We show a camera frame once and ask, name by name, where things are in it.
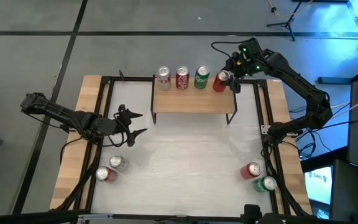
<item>red soda can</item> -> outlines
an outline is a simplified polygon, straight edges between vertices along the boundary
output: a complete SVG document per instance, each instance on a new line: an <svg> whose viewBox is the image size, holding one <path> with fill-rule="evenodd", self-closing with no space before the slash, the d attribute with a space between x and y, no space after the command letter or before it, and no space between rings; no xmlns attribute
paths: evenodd
<svg viewBox="0 0 358 224"><path fill-rule="evenodd" d="M114 182L117 179L117 174L108 167L100 167L96 171L96 178L100 181Z"/></svg>
<svg viewBox="0 0 358 224"><path fill-rule="evenodd" d="M262 171L256 162L250 162L246 166L241 167L240 173L244 179L252 179L258 177Z"/></svg>
<svg viewBox="0 0 358 224"><path fill-rule="evenodd" d="M218 72L218 74L216 74L212 88L218 93L223 92L226 88L224 82L227 81L229 77L230 73L228 71L221 70L220 72Z"/></svg>
<svg viewBox="0 0 358 224"><path fill-rule="evenodd" d="M189 69L186 66L180 66L177 69L177 88L179 90L186 90L189 86Z"/></svg>

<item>wooden table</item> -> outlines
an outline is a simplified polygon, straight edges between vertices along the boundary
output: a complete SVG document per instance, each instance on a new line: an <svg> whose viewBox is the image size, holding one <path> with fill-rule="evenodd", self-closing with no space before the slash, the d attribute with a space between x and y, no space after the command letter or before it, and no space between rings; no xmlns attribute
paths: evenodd
<svg viewBox="0 0 358 224"><path fill-rule="evenodd" d="M78 97L76 110L94 111L95 102L98 97L101 76L86 75L83 80L80 95ZM267 80L268 93L274 121L287 122L290 120L288 112L287 100L285 99L283 85L280 80ZM103 98L100 111L104 109L104 102L106 102L107 89L103 90ZM260 100L262 102L262 111L264 114L264 121L267 121L267 111L265 108L265 100L263 91L260 88ZM78 133L70 133L67 141L79 138ZM284 139L287 142L295 144L295 140L290 137ZM84 160L86 148L86 141L80 140L69 144L65 148L62 164L60 166L59 174L56 181L55 191L53 193L50 208L56 208L64 199L70 194L75 185L78 183L81 173L81 167ZM93 159L94 150L92 150L91 160ZM311 214L309 198L306 193L305 180L301 169L301 164L297 150L287 144L280 144L278 146L281 155L282 168L285 178L285 184L295 200L302 206L302 208ZM88 183L84 187L80 208L85 208L85 201L88 193ZM283 213L283 205L280 191L275 191L278 203L278 211Z"/></svg>

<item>can lid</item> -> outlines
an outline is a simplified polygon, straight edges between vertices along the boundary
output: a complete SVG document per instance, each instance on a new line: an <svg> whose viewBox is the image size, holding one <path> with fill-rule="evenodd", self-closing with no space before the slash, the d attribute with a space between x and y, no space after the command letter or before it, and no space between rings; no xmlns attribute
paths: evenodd
<svg viewBox="0 0 358 224"><path fill-rule="evenodd" d="M166 66L161 66L158 68L157 74L159 74L160 76L169 75L169 68Z"/></svg>
<svg viewBox="0 0 358 224"><path fill-rule="evenodd" d="M107 167L100 167L96 171L96 178L99 180L106 180L108 176L109 176L109 169Z"/></svg>
<svg viewBox="0 0 358 224"><path fill-rule="evenodd" d="M273 177L266 176L264 178L264 186L267 190L274 190L277 186L276 180Z"/></svg>
<svg viewBox="0 0 358 224"><path fill-rule="evenodd" d="M258 163L256 162L251 162L249 164L249 172L252 174L252 175L255 175L255 176L258 176L260 175L261 173L261 170L260 170L260 166L258 165Z"/></svg>
<svg viewBox="0 0 358 224"><path fill-rule="evenodd" d="M219 77L220 80L226 81L226 80L229 79L230 74L229 74L228 71L221 70L221 71L218 73L218 77Z"/></svg>
<svg viewBox="0 0 358 224"><path fill-rule="evenodd" d="M200 75L208 75L208 74L209 74L208 67L205 66L205 65L200 66L200 67L197 69L197 72L198 72Z"/></svg>
<svg viewBox="0 0 358 224"><path fill-rule="evenodd" d="M115 155L110 158L110 166L111 167L114 167L114 168L119 167L121 165L121 163L122 163L122 156L120 156L120 155Z"/></svg>
<svg viewBox="0 0 358 224"><path fill-rule="evenodd" d="M177 69L177 74L178 75L187 75L187 74L189 74L189 69L186 66L180 66Z"/></svg>

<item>wooden shelf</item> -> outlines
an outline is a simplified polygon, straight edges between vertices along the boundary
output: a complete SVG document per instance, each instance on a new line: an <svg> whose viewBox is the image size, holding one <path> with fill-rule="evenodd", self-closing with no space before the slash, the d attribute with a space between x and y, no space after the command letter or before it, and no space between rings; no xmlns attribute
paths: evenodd
<svg viewBox="0 0 358 224"><path fill-rule="evenodd" d="M222 93L212 89L214 80L210 78L204 89L194 86L194 78L189 79L186 90L176 88L175 78L171 78L171 89L160 90L158 81L154 79L154 113L225 113L232 114L236 110L235 96L227 87Z"/></svg>

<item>coca-cola can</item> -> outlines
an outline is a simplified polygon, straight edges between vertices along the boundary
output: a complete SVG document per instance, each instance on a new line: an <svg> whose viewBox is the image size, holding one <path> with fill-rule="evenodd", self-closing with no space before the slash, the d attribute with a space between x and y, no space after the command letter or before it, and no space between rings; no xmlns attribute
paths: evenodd
<svg viewBox="0 0 358 224"><path fill-rule="evenodd" d="M260 170L258 163L250 162L247 165L241 167L240 173L244 179L252 179L258 177L262 171Z"/></svg>
<svg viewBox="0 0 358 224"><path fill-rule="evenodd" d="M166 66L161 66L157 70L158 88L169 90L171 88L171 72Z"/></svg>
<svg viewBox="0 0 358 224"><path fill-rule="evenodd" d="M225 82L229 79L229 77L230 73L228 71L221 70L218 74L216 74L212 88L218 93L223 92L226 88Z"/></svg>
<svg viewBox="0 0 358 224"><path fill-rule="evenodd" d="M96 171L96 178L100 181L114 182L117 179L117 174L108 167L99 167Z"/></svg>
<svg viewBox="0 0 358 224"><path fill-rule="evenodd" d="M189 69L186 66L180 66L177 69L177 88L179 90L186 90L189 86Z"/></svg>

